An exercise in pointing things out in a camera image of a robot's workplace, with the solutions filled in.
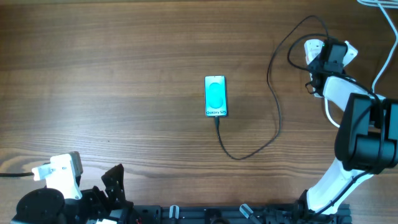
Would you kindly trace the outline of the blue Galaxy smartphone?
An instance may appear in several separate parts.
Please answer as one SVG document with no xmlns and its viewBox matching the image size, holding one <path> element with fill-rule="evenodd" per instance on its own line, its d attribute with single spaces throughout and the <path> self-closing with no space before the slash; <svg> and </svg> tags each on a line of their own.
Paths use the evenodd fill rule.
<svg viewBox="0 0 398 224">
<path fill-rule="evenodd" d="M 205 114 L 208 117 L 228 115 L 226 79 L 222 75 L 205 77 Z"/>
</svg>

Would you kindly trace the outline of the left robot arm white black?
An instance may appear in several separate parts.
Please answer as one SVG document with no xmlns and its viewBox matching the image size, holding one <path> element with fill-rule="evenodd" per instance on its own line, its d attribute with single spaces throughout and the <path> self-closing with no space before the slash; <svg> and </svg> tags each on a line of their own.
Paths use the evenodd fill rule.
<svg viewBox="0 0 398 224">
<path fill-rule="evenodd" d="M 11 223 L 141 223 L 134 204 L 126 200 L 123 165 L 114 166 L 101 179 L 104 191 L 94 186 L 79 200 L 65 199 L 48 187 L 31 191 L 20 199 Z"/>
</svg>

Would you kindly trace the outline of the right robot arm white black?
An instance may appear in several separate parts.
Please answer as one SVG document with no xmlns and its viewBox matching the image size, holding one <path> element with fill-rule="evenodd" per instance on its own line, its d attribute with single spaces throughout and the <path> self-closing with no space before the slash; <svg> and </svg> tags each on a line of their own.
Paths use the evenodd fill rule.
<svg viewBox="0 0 398 224">
<path fill-rule="evenodd" d="M 377 95 L 345 73 L 357 50 L 348 42 L 310 39 L 304 44 L 314 95 L 343 111 L 335 139 L 335 159 L 306 190 L 296 219 L 326 222 L 362 182 L 397 165 L 397 101 Z"/>
</svg>

